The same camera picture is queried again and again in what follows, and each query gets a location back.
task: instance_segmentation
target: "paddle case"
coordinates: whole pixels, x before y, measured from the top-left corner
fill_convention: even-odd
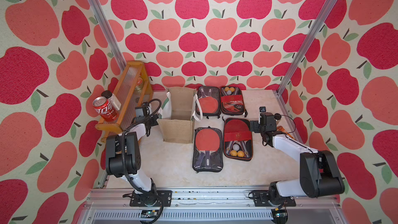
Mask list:
[[[219,136],[220,146],[218,150],[210,153],[210,161],[206,161],[206,157],[204,154],[201,155],[197,147],[196,147],[196,135],[202,129],[212,129]],[[219,129],[211,128],[211,127],[200,127],[195,129],[195,142],[193,145],[193,159],[192,159],[192,168],[198,172],[220,172],[222,170],[222,132]]]
[[[227,86],[220,88],[220,102],[221,102],[221,112],[226,115],[242,115],[245,117],[248,115],[245,109],[245,103],[243,102],[242,91],[239,87],[233,87],[234,92],[231,95],[227,95],[225,88]]]
[[[239,130],[238,128],[236,128],[236,130],[234,130],[233,132],[231,132],[230,130],[227,132],[225,130],[225,127],[226,127],[227,123],[233,119],[243,121],[248,126],[247,130]],[[224,125],[224,142],[223,143],[224,143],[224,146],[223,146],[224,155],[226,157],[241,160],[241,161],[250,161],[251,158],[253,157],[253,140],[252,140],[251,131],[250,131],[250,121],[248,121],[244,118],[227,118],[225,120],[225,125]],[[231,151],[234,150],[233,149],[234,144],[238,144],[238,146],[239,146],[239,149],[237,149],[236,153],[242,154],[241,152],[243,152],[243,154],[244,154],[243,157],[239,157],[237,154],[236,154],[236,156],[233,156],[234,152],[231,153]]]
[[[198,94],[199,100],[203,97],[213,97],[217,101],[218,107],[215,112],[206,112],[204,107],[201,104],[203,116],[206,116],[207,118],[209,118],[211,116],[218,116],[218,118],[220,118],[220,114],[221,114],[220,89],[218,87],[201,86],[201,87],[199,87],[197,94]],[[196,106],[196,114],[199,115],[199,109],[197,106]]]

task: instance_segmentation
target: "black cable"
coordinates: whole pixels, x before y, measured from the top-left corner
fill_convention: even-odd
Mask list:
[[[141,193],[143,193],[143,194],[147,194],[147,195],[149,195],[149,196],[155,197],[155,198],[159,201],[159,203],[160,203],[160,208],[159,208],[158,215],[155,217],[155,219],[153,219],[153,220],[150,221],[150,222],[143,222],[143,221],[141,221],[141,223],[145,223],[145,224],[152,224],[152,223],[154,223],[155,221],[157,221],[157,219],[162,215],[164,202],[163,202],[163,199],[162,199],[161,197],[159,197],[158,195],[153,194],[153,193],[151,193],[151,192],[143,191],[142,188],[138,188],[138,187],[132,182],[132,178],[130,177],[130,175],[129,175],[128,171],[127,171],[127,166],[126,166],[126,150],[125,150],[125,147],[126,147],[126,139],[125,139],[125,136],[126,136],[126,134],[127,134],[132,128],[134,128],[135,126],[137,126],[137,125],[139,125],[139,124],[144,123],[144,122],[147,121],[149,118],[151,118],[153,115],[155,115],[156,112],[159,111],[159,109],[160,109],[160,107],[161,107],[161,105],[162,105],[162,101],[159,100],[159,99],[152,99],[152,100],[150,100],[148,103],[146,103],[146,105],[149,105],[149,103],[151,103],[151,102],[153,102],[153,101],[158,101],[158,102],[159,102],[159,106],[157,107],[157,109],[156,109],[155,111],[153,111],[150,115],[148,115],[147,117],[145,117],[143,120],[141,120],[141,121],[139,121],[139,122],[137,122],[137,123],[133,123],[133,124],[131,124],[130,126],[128,126],[125,130],[123,130],[122,135],[120,136],[120,145],[121,145],[121,151],[122,151],[122,166],[123,166],[123,174],[124,174],[124,176],[126,177],[126,179],[128,180],[128,182],[131,184],[131,186],[132,186],[135,190],[137,190],[138,192],[141,192]]]
[[[287,115],[282,115],[281,114],[281,116],[285,116],[285,117],[288,117],[288,118],[290,118],[292,121],[293,121],[293,123],[295,124],[295,129],[292,131],[292,132],[288,132],[288,133],[286,133],[285,134],[285,137],[287,138],[287,139],[290,139],[291,141],[293,141],[293,142],[295,142],[296,144],[298,144],[298,145],[300,145],[300,146],[302,146],[302,147],[304,147],[304,148],[306,148],[306,149],[308,149],[306,146],[304,146],[304,145],[302,145],[301,143],[299,143],[299,142],[296,142],[295,140],[293,140],[293,139],[291,139],[291,138],[289,138],[288,136],[287,136],[287,134],[289,134],[289,133],[293,133],[293,132],[295,132],[296,131],[296,123],[295,123],[295,121],[290,117],[290,116],[287,116]],[[316,155],[315,155],[315,153],[313,152],[313,151],[311,151],[311,149],[308,149],[311,153],[312,153],[312,155],[314,156],[314,158],[315,158],[315,163],[316,163],[316,172],[317,172],[317,176],[318,176],[318,179],[317,179],[317,181],[316,181],[316,191],[319,193],[319,166],[318,166],[318,159],[317,159],[317,157],[316,157]]]

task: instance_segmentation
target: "table surface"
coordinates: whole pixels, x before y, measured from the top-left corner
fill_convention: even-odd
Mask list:
[[[248,120],[258,120],[259,107],[266,106],[267,112],[282,113],[272,90],[242,91]],[[165,92],[154,92],[153,98],[163,101]],[[282,117],[278,125],[291,131]],[[221,118],[206,117],[195,122],[195,128],[213,127],[223,130]],[[163,142],[159,126],[152,127],[149,137],[140,143],[141,170],[151,177],[157,187],[199,187],[199,186],[241,186],[268,185],[273,181],[290,180],[299,177],[299,164],[291,157],[273,147],[262,145],[261,135],[252,133],[253,158],[240,161],[223,156],[221,172],[199,172],[192,169],[193,144]],[[131,188],[127,181],[109,177],[107,188]]]

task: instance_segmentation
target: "mounting plate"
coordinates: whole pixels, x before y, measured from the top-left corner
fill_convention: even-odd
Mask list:
[[[158,195],[163,199],[164,207],[170,207],[172,202],[172,191],[171,190],[158,190]],[[135,193],[132,194],[130,200],[130,207],[148,207],[142,203]],[[152,207],[160,207],[160,202],[156,201]]]

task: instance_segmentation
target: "metal vent grille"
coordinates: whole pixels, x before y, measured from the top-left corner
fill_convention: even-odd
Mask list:
[[[97,210],[96,220],[148,220],[139,218],[141,210]],[[271,210],[163,210],[159,220],[272,220]]]

